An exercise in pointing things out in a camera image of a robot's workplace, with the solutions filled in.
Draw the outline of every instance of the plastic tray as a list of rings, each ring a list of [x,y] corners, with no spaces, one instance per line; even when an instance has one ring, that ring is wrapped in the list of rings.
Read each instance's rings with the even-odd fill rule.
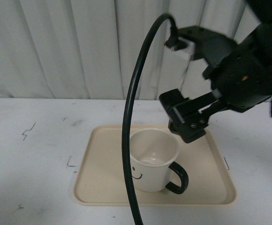
[[[138,129],[160,128],[163,125],[132,125]],[[175,135],[180,154],[175,160],[189,175],[187,190],[176,195],[167,189],[148,193],[136,189],[140,205],[218,205],[229,204],[236,190],[214,140],[207,134],[189,144]],[[179,184],[178,177],[173,181]],[[104,125],[93,130],[74,187],[74,196],[85,205],[128,205],[121,160],[121,125]]]

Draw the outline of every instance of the table surface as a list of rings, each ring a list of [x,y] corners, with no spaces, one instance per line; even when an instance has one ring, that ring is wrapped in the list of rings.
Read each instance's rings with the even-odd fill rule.
[[[124,105],[123,100],[0,98],[0,225],[134,224],[128,206],[84,206],[73,196],[92,130],[121,124]],[[236,187],[235,202],[142,206],[144,224],[272,225],[269,106],[210,118],[208,128]],[[168,118],[159,101],[136,101],[132,123],[167,124]]]

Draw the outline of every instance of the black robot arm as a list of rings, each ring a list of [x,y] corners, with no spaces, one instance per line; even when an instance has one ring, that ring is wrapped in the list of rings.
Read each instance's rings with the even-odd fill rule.
[[[177,89],[159,97],[170,118],[169,129],[186,143],[205,134],[212,114],[226,109],[243,113],[272,97],[272,1],[248,3],[262,23],[239,45],[202,27],[178,29],[180,40],[196,45],[193,60],[208,63],[203,77],[210,79],[212,90],[193,100]]]

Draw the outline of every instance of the screw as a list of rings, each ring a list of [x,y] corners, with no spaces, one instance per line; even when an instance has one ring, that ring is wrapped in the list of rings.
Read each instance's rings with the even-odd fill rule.
[[[196,123],[192,123],[192,124],[190,125],[190,127],[193,128],[193,129],[195,129],[195,128],[197,127],[197,125],[196,125]]]
[[[204,124],[204,123],[205,123],[205,120],[204,120],[203,118],[201,118],[201,119],[199,120],[199,122],[200,122],[201,124]]]

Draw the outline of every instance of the black mug handle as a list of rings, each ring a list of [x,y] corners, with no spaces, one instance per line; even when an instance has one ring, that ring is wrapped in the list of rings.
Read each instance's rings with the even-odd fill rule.
[[[168,190],[174,192],[175,194],[180,195],[188,187],[188,183],[189,183],[188,174],[186,173],[184,168],[182,166],[180,166],[179,164],[177,164],[176,162],[172,162],[168,168],[171,169],[172,171],[174,171],[179,176],[179,178],[181,180],[181,187],[179,187],[178,185],[176,185],[172,182],[169,182],[165,187]]]

